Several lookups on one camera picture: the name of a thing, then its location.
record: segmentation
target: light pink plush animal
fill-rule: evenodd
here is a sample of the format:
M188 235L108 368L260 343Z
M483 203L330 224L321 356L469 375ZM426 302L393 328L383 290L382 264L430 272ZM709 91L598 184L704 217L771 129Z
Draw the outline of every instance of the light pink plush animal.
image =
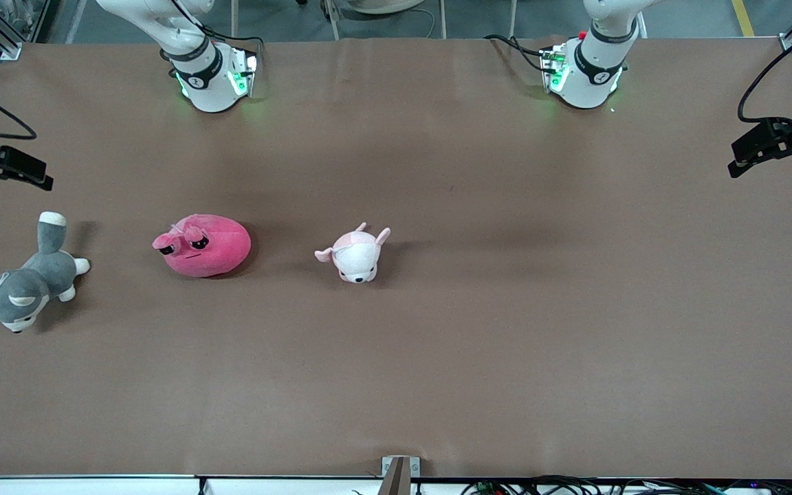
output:
M191 215L151 244L164 255L174 272L186 276L214 276L238 267L252 241L244 226L218 215Z
M390 229L383 229L377 238L364 230L365 222L362 222L355 231L340 236L332 247L317 251L314 256L322 263L334 263L345 282L371 282L377 276L377 258L381 254L381 245L390 237Z

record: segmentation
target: gray plush cat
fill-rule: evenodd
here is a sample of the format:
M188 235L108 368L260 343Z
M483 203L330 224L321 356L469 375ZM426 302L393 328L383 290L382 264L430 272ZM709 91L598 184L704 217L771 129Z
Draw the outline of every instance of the gray plush cat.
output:
M60 250L65 239L66 217L45 211L38 217L38 253L19 269L0 275L0 322L10 331L32 326L51 298L66 302L75 297L72 282L91 263Z

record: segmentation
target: plush toy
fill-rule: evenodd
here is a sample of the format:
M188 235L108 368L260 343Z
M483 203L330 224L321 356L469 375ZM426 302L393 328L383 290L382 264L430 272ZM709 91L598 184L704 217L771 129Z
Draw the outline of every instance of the plush toy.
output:
M383 229L377 238L364 230L365 222L362 222L355 231L340 236L332 247L316 251L314 256L322 263L334 263L338 275L345 282L371 282L377 276L377 258L381 254L381 245L390 237L390 229Z
M174 272L201 278L238 267L249 256L252 241L244 226L234 220L192 215L158 236L151 247L164 255Z
M60 250L66 239L66 218L45 211L38 217L38 253L19 269L0 275L0 322L14 333L35 323L51 298L66 302L75 297L75 277L91 263Z

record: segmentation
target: green led light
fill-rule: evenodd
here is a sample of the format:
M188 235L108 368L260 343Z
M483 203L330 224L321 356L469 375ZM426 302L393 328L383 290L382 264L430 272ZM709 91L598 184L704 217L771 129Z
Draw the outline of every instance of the green led light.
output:
M188 98L188 90L185 89L185 84L183 84L182 78L180 78L179 74L176 74L176 81L179 81L179 87L182 88L182 96Z
M233 73L229 70L228 72L229 80L234 87L234 93L238 94L239 96L243 96L246 94L246 78L240 75L240 73Z

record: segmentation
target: plush paw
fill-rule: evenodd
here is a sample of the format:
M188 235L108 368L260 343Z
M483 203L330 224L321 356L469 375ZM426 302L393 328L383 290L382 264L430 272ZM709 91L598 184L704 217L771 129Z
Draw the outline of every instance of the plush paw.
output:
M72 298L75 298L75 285L72 285L69 289L66 289L66 292L63 292L63 294L60 294L57 296L57 298L63 302L71 301Z
M85 260L85 258L76 258L75 259L75 270L76 275L84 275L91 269L91 262Z

